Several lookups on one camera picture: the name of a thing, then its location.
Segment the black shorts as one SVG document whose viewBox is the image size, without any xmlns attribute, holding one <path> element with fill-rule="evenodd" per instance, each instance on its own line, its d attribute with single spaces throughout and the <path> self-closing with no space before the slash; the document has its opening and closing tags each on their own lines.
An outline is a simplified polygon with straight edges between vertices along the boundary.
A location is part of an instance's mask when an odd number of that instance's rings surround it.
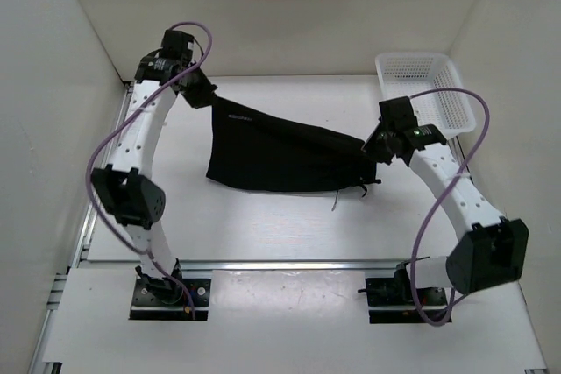
<svg viewBox="0 0 561 374">
<path fill-rule="evenodd" d="M 276 194 L 338 193 L 380 184 L 364 141 L 320 126 L 271 116 L 216 97 L 206 177 L 238 190 Z"/>
</svg>

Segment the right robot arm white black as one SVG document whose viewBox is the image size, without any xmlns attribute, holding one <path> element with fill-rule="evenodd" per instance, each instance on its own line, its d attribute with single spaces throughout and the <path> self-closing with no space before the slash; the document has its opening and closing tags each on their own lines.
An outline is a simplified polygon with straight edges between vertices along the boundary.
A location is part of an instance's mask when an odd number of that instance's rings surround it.
<svg viewBox="0 0 561 374">
<path fill-rule="evenodd" d="M 379 123 L 364 152 L 379 163 L 401 159 L 436 198 L 430 213 L 441 209 L 458 239 L 442 257 L 422 258 L 414 242 L 410 260 L 394 281 L 394 295 L 412 304 L 426 288 L 451 288 L 467 295 L 518 281 L 523 272 L 529 229 L 508 219 L 463 176 L 442 132 L 418 123 L 406 96 L 380 103 Z"/>
</svg>

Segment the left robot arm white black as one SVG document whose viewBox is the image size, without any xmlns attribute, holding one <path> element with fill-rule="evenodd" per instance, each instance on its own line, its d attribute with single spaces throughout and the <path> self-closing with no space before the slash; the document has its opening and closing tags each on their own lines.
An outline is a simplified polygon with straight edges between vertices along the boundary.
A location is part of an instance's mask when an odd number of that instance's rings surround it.
<svg viewBox="0 0 561 374">
<path fill-rule="evenodd" d="M 164 32 L 160 47 L 138 64 L 125 120 L 111 134 L 117 144 L 108 162 L 88 165 L 89 196 L 99 200 L 103 222 L 139 257 L 143 288 L 167 305 L 188 304 L 191 296 L 162 227 L 167 198 L 152 179 L 153 157 L 178 97 L 194 108 L 212 103 L 217 88 L 193 58 L 199 45 L 191 34 Z"/>
</svg>

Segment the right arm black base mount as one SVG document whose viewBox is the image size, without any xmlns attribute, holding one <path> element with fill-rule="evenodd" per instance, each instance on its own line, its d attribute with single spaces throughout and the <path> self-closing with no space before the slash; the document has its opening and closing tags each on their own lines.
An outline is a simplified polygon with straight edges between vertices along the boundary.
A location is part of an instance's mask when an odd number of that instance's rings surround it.
<svg viewBox="0 0 561 374">
<path fill-rule="evenodd" d="M 397 265 L 392 277 L 370 277 L 358 294 L 366 296 L 369 323 L 371 325 L 420 324 L 424 319 L 415 308 L 408 263 Z M 423 311 L 433 321 L 441 321 L 448 307 L 448 299 L 443 288 L 417 289 L 417 297 Z"/>
</svg>

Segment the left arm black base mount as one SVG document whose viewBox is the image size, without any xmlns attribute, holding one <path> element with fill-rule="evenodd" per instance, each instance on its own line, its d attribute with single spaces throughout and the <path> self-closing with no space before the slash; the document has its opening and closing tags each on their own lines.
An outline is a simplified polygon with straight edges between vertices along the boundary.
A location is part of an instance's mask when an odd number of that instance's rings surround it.
<svg viewBox="0 0 561 374">
<path fill-rule="evenodd" d="M 146 275 L 137 278 L 131 297 L 129 319 L 133 321 L 206 321 L 209 316 L 211 279 L 184 278 L 183 285 L 188 289 L 193 306 L 189 304 L 184 291 L 168 279 L 159 285 Z"/>
</svg>

